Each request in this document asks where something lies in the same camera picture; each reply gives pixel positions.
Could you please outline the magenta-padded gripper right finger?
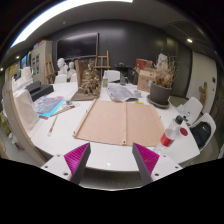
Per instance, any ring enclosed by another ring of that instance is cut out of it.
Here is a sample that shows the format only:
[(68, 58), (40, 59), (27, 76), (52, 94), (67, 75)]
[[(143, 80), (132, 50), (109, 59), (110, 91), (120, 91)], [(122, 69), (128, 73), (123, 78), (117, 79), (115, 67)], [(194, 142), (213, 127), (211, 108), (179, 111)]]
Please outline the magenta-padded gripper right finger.
[(134, 143), (132, 153), (144, 185), (159, 180), (182, 169), (168, 155), (158, 155), (150, 149)]

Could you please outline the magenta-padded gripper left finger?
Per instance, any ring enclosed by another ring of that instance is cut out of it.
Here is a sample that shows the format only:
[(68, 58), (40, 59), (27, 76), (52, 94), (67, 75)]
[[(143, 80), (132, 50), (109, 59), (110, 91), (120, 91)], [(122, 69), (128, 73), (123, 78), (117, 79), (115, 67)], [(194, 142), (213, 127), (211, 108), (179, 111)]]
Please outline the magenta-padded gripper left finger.
[(57, 154), (53, 156), (42, 166), (42, 169), (78, 185), (82, 179), (90, 153), (90, 144), (86, 143), (65, 155)]

